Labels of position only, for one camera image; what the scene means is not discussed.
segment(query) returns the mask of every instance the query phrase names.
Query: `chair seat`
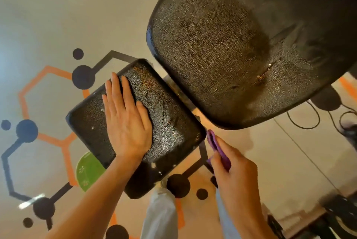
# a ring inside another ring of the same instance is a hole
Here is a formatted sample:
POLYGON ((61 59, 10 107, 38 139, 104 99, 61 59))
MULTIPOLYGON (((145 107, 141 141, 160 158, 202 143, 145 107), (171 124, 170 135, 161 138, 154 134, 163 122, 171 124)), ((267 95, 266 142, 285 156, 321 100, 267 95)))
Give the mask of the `chair seat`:
POLYGON ((356 61, 357 0, 159 0, 147 44, 215 125, 253 126, 356 61))
MULTIPOLYGON (((122 75, 128 78, 135 100, 147 107, 153 124, 152 146, 125 187, 130 198, 138 199, 198 147, 206 131, 145 59, 126 66, 118 73, 122 75)), ((107 135, 102 94, 105 85, 71 110, 66 120, 108 168, 116 154, 107 135)))

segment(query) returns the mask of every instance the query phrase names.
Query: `green circle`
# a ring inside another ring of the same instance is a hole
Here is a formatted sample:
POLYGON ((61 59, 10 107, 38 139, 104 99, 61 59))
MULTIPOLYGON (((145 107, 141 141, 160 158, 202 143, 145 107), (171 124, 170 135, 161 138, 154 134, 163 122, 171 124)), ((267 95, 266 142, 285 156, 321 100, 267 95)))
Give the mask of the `green circle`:
POLYGON ((87 152, 78 161, 76 168, 77 182, 85 192, 98 180, 104 171, 105 168, 98 159, 91 152, 87 152))

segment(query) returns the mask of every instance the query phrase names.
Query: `pant leg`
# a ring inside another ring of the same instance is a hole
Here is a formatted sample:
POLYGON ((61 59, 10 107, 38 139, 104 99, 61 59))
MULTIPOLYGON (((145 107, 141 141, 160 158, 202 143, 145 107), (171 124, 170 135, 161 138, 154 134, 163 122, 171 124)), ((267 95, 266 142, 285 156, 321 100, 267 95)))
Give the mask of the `pant leg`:
POLYGON ((140 239, 178 239, 175 196, 166 188, 152 194, 140 239))
POLYGON ((241 239, 241 236, 239 235, 237 229, 234 227, 233 222, 223 205, 221 194, 218 189, 216 190, 216 201, 224 239, 241 239))

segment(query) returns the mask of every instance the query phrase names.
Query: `person's left hand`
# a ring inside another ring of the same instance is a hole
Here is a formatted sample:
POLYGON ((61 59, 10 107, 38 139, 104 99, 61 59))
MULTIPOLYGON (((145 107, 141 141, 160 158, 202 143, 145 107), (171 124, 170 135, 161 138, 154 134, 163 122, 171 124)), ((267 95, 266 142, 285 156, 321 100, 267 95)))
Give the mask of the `person's left hand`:
POLYGON ((111 82, 105 82, 107 95, 102 95, 108 137, 117 157, 140 162, 152 143, 152 124, 142 102, 134 102, 129 81, 112 72, 111 82))

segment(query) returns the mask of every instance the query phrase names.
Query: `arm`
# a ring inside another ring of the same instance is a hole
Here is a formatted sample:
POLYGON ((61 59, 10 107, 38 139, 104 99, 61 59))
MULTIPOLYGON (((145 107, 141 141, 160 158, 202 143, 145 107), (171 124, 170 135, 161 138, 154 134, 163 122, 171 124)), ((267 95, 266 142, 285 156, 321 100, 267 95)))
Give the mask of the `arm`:
POLYGON ((102 239, 119 198, 152 142, 152 125, 145 106, 136 104, 126 77, 112 73, 103 95, 108 137, 116 153, 105 173, 85 193, 78 206, 47 234, 47 239, 102 239))
POLYGON ((276 239, 263 217, 257 165, 220 137, 217 141, 232 166, 227 172, 217 151, 211 163, 223 204, 240 236, 242 239, 276 239))

